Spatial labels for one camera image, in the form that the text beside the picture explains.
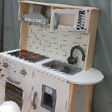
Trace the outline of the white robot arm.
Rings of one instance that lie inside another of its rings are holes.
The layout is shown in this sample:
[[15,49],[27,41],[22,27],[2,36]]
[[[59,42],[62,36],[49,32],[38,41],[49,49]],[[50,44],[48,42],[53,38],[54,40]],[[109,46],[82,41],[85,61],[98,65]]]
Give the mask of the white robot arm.
[[0,112],[21,112],[16,102],[7,101],[0,105]]

